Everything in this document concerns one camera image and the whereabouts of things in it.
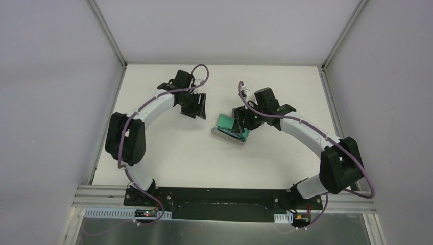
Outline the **thin-frame sunglasses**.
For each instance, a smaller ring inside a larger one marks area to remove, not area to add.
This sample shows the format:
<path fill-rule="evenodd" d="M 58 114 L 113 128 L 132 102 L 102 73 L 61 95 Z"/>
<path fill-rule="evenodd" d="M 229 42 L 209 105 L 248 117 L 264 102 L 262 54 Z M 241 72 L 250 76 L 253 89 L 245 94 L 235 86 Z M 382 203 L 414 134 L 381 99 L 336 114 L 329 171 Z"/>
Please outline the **thin-frame sunglasses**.
<path fill-rule="evenodd" d="M 232 130 L 230 128 L 217 126 L 216 131 L 222 137 L 225 137 L 227 139 L 231 139 L 231 140 L 235 140 L 235 141 L 239 141 L 239 142 L 245 142 L 246 141 L 246 137 L 242 133 L 232 132 Z"/>

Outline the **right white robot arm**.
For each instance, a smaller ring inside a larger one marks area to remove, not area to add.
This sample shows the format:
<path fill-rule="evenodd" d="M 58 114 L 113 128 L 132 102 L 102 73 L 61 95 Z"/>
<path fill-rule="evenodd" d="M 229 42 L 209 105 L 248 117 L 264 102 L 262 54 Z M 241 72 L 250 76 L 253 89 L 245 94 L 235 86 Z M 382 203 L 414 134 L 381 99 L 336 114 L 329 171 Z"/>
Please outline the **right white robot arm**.
<path fill-rule="evenodd" d="M 338 194 L 363 178 L 364 167 L 357 142 L 329 135 L 302 118 L 289 104 L 280 104 L 271 88 L 251 92 L 240 84 L 238 95 L 244 105 L 233 109 L 232 131 L 242 133 L 269 125 L 289 134 L 308 147 L 320 160 L 318 174 L 290 188 L 289 203 L 303 209 L 310 199 L 323 194 Z"/>

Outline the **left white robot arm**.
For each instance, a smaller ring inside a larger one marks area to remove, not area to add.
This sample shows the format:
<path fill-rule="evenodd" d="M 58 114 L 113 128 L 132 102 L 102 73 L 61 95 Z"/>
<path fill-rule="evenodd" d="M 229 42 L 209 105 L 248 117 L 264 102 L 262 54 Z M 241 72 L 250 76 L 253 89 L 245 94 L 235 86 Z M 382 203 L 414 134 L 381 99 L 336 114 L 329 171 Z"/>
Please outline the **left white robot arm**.
<path fill-rule="evenodd" d="M 138 190 L 136 199 L 143 206 L 154 202 L 163 208 L 162 200 L 149 189 L 154 179 L 150 174 L 138 174 L 144 167 L 147 150 L 146 131 L 148 127 L 167 110 L 176 105 L 180 113 L 190 118 L 206 119 L 207 94 L 197 92 L 206 80 L 199 84 L 192 73 L 179 70 L 174 78 L 160 84 L 152 96 L 130 113 L 115 112 L 111 115 L 105 141 L 105 151 L 117 161 L 118 169 L 125 172 L 130 184 Z"/>

